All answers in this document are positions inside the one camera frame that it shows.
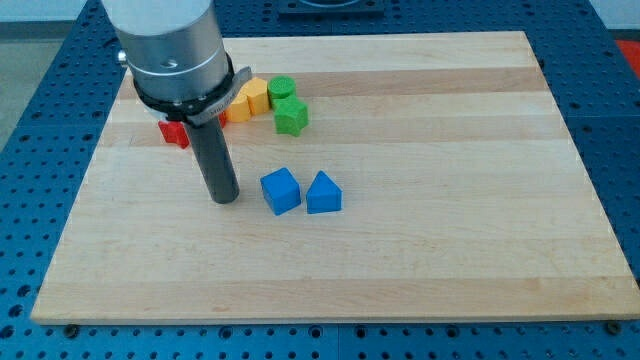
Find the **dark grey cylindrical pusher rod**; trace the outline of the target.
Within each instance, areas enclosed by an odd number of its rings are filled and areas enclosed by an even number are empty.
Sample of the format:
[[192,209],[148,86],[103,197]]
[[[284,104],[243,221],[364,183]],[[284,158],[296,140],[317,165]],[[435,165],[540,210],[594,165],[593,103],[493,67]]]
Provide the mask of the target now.
[[211,199],[218,204],[235,201],[239,185],[219,120],[194,122],[189,118],[185,131]]

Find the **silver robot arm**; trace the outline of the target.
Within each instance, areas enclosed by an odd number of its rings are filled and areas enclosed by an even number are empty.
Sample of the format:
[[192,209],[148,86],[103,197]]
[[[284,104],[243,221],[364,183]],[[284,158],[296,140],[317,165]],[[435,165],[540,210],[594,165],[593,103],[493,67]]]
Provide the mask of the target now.
[[183,125],[211,199],[236,200],[239,185],[219,115],[252,79],[234,68],[212,0],[103,0],[121,44],[118,61],[143,104]]

